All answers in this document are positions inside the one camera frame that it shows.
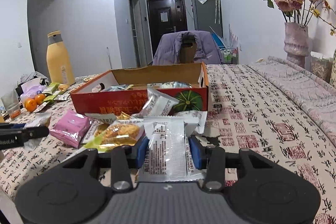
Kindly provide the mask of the pink snack packet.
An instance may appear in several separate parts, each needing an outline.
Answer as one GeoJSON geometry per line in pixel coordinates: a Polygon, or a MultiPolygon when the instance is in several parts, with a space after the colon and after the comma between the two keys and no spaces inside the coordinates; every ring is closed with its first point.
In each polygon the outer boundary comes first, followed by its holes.
{"type": "Polygon", "coordinates": [[[68,110],[50,129],[50,135],[74,148],[79,148],[82,138],[91,127],[92,120],[73,110],[68,110]]]}

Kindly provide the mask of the oat crisp snack packet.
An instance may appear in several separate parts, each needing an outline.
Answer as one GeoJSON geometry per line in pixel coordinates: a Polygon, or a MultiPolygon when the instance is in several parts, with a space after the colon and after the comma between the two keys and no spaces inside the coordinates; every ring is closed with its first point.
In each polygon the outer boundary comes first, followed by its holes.
{"type": "Polygon", "coordinates": [[[85,144],[84,148],[105,153],[123,145],[134,146],[144,132],[143,119],[117,120],[85,144]]]}

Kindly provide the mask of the orange tangerine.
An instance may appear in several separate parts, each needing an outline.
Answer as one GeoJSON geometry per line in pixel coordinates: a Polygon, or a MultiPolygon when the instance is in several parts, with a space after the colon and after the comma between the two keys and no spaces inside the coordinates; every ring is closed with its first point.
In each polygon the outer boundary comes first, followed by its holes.
{"type": "Polygon", "coordinates": [[[25,101],[25,108],[28,112],[34,112],[38,107],[38,104],[35,99],[29,98],[25,101]]]}
{"type": "Polygon", "coordinates": [[[46,95],[43,93],[39,93],[35,96],[35,101],[37,105],[41,105],[45,99],[46,99],[46,95]]]}

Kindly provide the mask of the clear plastic cup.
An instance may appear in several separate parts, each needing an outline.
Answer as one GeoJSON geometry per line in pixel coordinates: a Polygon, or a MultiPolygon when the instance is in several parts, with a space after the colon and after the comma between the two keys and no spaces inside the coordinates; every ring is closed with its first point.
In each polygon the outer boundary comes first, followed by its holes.
{"type": "Polygon", "coordinates": [[[10,119],[13,121],[21,114],[20,102],[15,90],[1,97],[1,101],[10,119]]]}

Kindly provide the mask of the purple tissue pack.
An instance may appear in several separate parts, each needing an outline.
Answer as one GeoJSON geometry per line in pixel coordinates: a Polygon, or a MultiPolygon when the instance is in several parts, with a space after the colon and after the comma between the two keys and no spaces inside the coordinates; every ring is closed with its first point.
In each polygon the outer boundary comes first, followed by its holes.
{"type": "Polygon", "coordinates": [[[46,86],[41,84],[41,78],[37,77],[27,81],[21,85],[23,93],[20,95],[22,103],[25,103],[28,99],[34,99],[36,95],[42,93],[46,86]]]}

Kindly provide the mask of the green snack bar on table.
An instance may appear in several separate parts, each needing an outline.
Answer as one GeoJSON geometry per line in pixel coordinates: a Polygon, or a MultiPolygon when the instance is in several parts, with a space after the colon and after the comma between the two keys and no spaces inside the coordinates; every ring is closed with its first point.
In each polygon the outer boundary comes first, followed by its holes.
{"type": "Polygon", "coordinates": [[[43,94],[49,96],[52,95],[55,91],[58,90],[60,83],[50,83],[48,87],[45,88],[44,91],[42,91],[43,94]]]}

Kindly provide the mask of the white silver snack packet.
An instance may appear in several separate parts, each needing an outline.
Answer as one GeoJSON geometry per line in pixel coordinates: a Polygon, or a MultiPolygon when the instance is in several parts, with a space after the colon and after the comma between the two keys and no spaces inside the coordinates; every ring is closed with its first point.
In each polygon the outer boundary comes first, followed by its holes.
{"type": "Polygon", "coordinates": [[[148,101],[139,113],[132,114],[132,118],[144,118],[151,116],[167,116],[172,108],[179,104],[179,99],[162,93],[152,87],[147,88],[148,101]]]}

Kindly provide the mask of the yellow thermos bottle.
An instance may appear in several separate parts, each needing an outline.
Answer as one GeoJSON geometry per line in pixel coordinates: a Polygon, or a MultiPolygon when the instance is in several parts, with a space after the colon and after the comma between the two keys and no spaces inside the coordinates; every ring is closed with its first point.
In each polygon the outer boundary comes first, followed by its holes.
{"type": "Polygon", "coordinates": [[[63,42],[61,32],[54,31],[47,35],[48,47],[46,53],[47,67],[52,83],[73,85],[74,73],[70,62],[70,56],[63,42]]]}

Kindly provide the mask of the red cardboard pumpkin box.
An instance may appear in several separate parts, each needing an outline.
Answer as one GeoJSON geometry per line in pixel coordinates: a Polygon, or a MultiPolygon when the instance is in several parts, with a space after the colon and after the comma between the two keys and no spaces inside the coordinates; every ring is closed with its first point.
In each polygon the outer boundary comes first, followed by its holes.
{"type": "Polygon", "coordinates": [[[71,99],[79,114],[135,114],[147,102],[148,84],[177,98],[175,111],[208,109],[209,80],[204,63],[110,70],[73,90],[71,99]]]}

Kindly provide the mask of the pink quilted cloth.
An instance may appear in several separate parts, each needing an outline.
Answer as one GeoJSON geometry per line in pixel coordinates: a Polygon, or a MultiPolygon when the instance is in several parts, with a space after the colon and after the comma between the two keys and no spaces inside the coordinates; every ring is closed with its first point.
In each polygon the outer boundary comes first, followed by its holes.
{"type": "Polygon", "coordinates": [[[335,143],[335,88],[306,69],[273,56],[249,67],[280,89],[335,143]]]}

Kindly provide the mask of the dark entrance door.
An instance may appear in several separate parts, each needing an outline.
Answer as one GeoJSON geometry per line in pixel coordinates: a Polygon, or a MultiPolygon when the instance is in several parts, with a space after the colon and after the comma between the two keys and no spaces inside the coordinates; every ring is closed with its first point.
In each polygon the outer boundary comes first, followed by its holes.
{"type": "Polygon", "coordinates": [[[153,55],[164,34],[188,30],[185,0],[147,0],[147,13],[153,55]]]}

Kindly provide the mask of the pink ceramic vase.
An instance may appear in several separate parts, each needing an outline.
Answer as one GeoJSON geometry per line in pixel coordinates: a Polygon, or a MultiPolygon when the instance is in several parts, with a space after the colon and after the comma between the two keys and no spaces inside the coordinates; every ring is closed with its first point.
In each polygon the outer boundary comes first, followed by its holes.
{"type": "Polygon", "coordinates": [[[305,58],[309,55],[308,28],[305,25],[285,23],[284,51],[286,59],[299,67],[305,67],[305,58]]]}

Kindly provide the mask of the grey refrigerator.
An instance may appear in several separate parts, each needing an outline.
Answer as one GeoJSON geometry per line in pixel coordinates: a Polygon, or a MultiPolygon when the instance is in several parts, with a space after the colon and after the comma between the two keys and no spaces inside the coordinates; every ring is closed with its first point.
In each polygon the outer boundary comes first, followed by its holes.
{"type": "Polygon", "coordinates": [[[192,8],[195,30],[214,32],[223,37],[219,0],[192,0],[192,8]]]}

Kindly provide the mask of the clear storage jar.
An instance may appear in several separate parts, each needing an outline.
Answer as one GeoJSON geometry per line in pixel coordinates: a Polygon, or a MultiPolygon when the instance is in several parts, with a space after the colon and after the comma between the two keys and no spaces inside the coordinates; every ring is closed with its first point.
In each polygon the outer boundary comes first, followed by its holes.
{"type": "Polygon", "coordinates": [[[311,73],[329,83],[331,77],[331,68],[333,65],[333,58],[326,57],[322,53],[313,51],[311,51],[310,56],[311,73]]]}

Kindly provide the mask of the floral patterned vase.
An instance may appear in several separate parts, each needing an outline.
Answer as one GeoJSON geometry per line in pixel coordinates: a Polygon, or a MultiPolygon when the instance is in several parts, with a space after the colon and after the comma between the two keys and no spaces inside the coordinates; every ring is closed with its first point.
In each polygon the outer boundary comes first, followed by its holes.
{"type": "Polygon", "coordinates": [[[336,88],[336,50],[333,55],[333,63],[331,66],[330,85],[336,88]]]}

